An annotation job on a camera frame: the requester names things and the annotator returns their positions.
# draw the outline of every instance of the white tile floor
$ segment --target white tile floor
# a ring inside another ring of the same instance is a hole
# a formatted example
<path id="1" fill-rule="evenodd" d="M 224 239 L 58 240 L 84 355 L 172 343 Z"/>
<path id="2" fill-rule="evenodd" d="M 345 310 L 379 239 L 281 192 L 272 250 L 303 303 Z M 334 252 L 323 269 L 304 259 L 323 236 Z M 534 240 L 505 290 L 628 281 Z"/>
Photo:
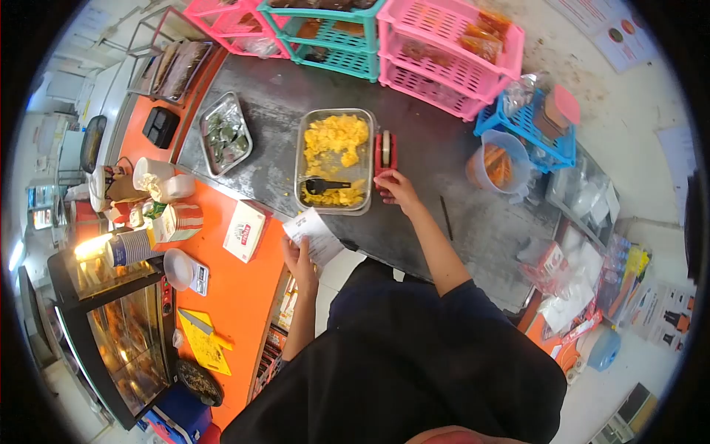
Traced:
<path id="1" fill-rule="evenodd" d="M 320 275 L 320 286 L 318 288 L 318 297 L 315 303 L 315 334 L 320 335 L 325 331 L 328 322 L 328 312 L 330 303 L 338 295 L 338 292 L 343 288 L 343 284 L 347 281 L 350 273 L 355 269 L 357 264 L 365 260 L 365 255 L 345 249 L 333 258 L 323 268 Z M 394 278 L 401 282 L 404 278 L 404 273 L 399 270 L 394 271 Z"/>

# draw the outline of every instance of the paper receipt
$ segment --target paper receipt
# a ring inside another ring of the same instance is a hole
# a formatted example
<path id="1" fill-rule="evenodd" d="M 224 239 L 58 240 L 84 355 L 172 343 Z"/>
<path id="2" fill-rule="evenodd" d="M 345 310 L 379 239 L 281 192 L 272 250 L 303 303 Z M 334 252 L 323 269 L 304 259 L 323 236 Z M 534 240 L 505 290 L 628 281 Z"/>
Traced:
<path id="1" fill-rule="evenodd" d="M 303 236 L 308 236 L 308 255 L 320 267 L 325 266 L 344 248 L 313 207 L 283 224 L 283 231 L 297 245 L 300 245 Z"/>

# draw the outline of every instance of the scrambled egg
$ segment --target scrambled egg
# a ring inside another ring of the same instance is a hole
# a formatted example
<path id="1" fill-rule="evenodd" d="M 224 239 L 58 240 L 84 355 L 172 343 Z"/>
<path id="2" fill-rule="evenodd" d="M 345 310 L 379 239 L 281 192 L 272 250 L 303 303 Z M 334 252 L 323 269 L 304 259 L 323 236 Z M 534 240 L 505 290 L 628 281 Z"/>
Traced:
<path id="1" fill-rule="evenodd" d="M 363 200 L 362 185 L 365 179 L 359 179 L 352 183 L 351 188 L 340 190 L 325 190 L 323 194 L 310 194 L 306 191 L 306 185 L 301 185 L 301 192 L 305 196 L 303 202 L 317 203 L 320 205 L 343 205 L 349 207 L 360 203 Z"/>
<path id="2" fill-rule="evenodd" d="M 357 147 L 367 142 L 369 131 L 367 123 L 356 116 L 331 116 L 310 124 L 304 134 L 306 149 L 304 154 L 308 166 L 316 160 L 316 156 L 327 151 L 340 153 L 345 150 L 340 163 L 345 168 L 353 166 L 360 158 Z"/>
<path id="3" fill-rule="evenodd" d="M 344 168 L 356 165 L 360 161 L 357 148 L 367 142 L 368 137 L 367 123 L 357 116 L 331 116 L 327 119 L 314 121 L 303 136 L 306 142 L 303 152 L 307 162 L 306 175 L 316 175 L 334 180 L 332 176 L 340 168 L 333 166 L 325 170 L 323 163 L 333 160 L 332 153 L 342 153 L 340 163 Z M 351 188 L 325 190 L 321 195 L 309 194 L 305 185 L 302 185 L 303 201 L 319 205 L 349 207 L 362 202 L 362 185 L 364 183 L 365 179 L 356 180 L 352 183 Z"/>

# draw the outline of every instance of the knife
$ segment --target knife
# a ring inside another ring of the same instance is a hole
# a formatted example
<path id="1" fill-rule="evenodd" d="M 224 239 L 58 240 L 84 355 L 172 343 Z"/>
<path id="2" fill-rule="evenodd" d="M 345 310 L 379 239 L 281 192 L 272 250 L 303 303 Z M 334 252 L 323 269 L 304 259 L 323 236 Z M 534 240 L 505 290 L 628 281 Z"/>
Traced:
<path id="1" fill-rule="evenodd" d="M 212 327 L 210 324 L 206 323 L 202 319 L 199 319 L 197 316 L 188 313 L 182 308 L 178 308 L 177 311 L 179 311 L 180 314 L 183 315 L 185 319 L 187 319 L 191 324 L 193 324 L 195 327 L 199 328 L 204 334 L 209 336 L 211 340 L 215 341 L 217 344 L 221 345 L 227 350 L 232 350 L 231 342 L 215 334 L 214 327 Z"/>

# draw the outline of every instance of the food warmer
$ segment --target food warmer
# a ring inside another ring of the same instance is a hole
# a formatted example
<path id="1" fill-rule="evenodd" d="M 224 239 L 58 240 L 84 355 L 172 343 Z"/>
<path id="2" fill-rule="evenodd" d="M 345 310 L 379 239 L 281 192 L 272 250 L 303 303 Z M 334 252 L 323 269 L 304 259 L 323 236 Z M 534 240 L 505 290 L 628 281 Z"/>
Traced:
<path id="1" fill-rule="evenodd" d="M 175 295 L 162 257 L 109 266 L 104 234 L 51 256 L 57 316 L 87 381 L 106 409 L 132 428 L 177 381 Z"/>

